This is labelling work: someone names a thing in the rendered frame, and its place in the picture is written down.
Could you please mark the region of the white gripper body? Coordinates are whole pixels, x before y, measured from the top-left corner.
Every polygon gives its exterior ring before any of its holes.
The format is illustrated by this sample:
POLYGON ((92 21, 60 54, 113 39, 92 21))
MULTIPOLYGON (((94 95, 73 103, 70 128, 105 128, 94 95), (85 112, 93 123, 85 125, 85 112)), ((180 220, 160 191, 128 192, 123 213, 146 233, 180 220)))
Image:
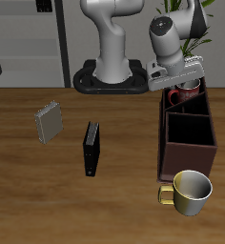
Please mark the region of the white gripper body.
POLYGON ((169 74, 166 68, 157 65, 156 60, 147 64, 148 87, 154 92, 188 82, 205 75, 201 56, 186 57, 184 69, 178 74, 169 74))

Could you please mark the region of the red mug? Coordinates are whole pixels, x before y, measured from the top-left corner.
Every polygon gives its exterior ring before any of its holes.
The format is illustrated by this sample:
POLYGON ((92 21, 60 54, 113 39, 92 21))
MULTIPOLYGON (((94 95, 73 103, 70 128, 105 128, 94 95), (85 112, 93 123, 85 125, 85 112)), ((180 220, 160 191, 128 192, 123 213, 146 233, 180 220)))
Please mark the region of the red mug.
POLYGON ((168 100, 171 105, 183 102, 199 94, 200 80, 193 79, 188 82, 180 83, 173 90, 168 92, 168 100))

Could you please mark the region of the dark brown desk caddy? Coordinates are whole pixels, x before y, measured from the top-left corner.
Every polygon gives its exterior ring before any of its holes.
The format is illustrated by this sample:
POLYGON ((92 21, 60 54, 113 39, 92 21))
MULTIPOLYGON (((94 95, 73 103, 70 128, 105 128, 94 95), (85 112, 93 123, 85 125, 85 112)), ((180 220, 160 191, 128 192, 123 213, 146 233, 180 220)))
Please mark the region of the dark brown desk caddy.
POLYGON ((171 184, 183 170, 209 176, 217 143, 206 90, 200 79, 199 94, 171 105, 169 89, 164 89, 159 103, 157 181, 171 184))

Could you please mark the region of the yellow and white mug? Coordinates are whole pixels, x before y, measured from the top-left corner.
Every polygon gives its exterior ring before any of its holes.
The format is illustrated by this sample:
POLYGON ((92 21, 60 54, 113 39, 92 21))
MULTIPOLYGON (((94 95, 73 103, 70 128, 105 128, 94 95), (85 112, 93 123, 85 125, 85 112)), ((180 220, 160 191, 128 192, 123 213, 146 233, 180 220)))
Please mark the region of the yellow and white mug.
POLYGON ((160 186, 158 202, 174 205, 186 216, 197 215, 213 192, 210 179, 203 173, 185 170, 174 176, 173 184, 160 186))

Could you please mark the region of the green pot plant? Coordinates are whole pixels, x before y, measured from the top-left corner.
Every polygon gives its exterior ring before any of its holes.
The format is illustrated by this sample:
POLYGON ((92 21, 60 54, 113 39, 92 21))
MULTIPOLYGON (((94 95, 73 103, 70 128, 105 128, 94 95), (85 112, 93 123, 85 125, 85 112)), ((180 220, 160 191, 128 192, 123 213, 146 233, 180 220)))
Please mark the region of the green pot plant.
POLYGON ((158 17, 169 17, 176 28, 174 37, 179 36, 185 43, 180 46, 183 56, 193 56, 192 50, 201 44, 211 42, 205 39, 208 33, 208 14, 204 8, 210 6, 215 0, 187 0, 187 8, 180 9, 182 0, 164 0, 165 12, 157 9, 158 17))

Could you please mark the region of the black book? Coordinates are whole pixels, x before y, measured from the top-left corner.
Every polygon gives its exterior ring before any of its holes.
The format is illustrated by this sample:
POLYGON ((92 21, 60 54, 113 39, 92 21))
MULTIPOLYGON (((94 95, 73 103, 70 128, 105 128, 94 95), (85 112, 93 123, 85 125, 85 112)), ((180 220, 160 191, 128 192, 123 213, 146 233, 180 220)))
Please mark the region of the black book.
POLYGON ((86 176, 95 176, 100 155, 99 123, 89 122, 83 141, 83 154, 86 176))

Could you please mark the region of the grey book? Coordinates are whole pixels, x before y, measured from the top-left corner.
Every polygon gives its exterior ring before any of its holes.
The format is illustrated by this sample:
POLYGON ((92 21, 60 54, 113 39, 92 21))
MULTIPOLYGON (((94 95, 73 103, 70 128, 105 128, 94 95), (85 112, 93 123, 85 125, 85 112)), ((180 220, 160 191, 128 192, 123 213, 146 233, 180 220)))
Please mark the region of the grey book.
POLYGON ((39 141, 47 144, 63 130, 60 104, 51 101, 34 115, 39 141))

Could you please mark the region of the black box on shelf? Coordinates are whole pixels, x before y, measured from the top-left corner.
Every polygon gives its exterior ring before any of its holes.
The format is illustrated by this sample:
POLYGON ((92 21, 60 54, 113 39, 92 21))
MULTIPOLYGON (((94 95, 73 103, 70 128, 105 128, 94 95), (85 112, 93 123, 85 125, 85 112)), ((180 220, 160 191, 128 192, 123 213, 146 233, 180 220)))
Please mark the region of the black box on shelf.
POLYGON ((51 0, 35 0, 38 12, 52 12, 51 0))

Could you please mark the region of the grey shelf unit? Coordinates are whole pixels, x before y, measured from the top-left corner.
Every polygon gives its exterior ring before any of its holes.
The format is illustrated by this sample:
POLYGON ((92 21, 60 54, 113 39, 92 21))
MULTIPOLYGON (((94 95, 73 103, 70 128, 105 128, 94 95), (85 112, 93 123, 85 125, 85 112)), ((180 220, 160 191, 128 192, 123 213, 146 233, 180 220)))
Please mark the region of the grey shelf unit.
POLYGON ((35 0, 0 0, 0 88, 71 85, 63 0, 38 12, 35 0))

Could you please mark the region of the flat black base plate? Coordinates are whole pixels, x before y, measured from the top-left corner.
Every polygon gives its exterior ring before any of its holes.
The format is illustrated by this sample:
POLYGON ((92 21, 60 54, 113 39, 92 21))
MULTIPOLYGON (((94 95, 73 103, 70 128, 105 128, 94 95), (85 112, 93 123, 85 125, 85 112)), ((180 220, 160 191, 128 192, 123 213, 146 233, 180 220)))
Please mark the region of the flat black base plate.
POLYGON ((87 60, 83 68, 73 77, 73 85, 78 92, 85 94, 141 94, 149 90, 147 72, 137 59, 130 59, 130 69, 133 73, 123 83, 107 84, 92 75, 95 70, 95 60, 87 60))

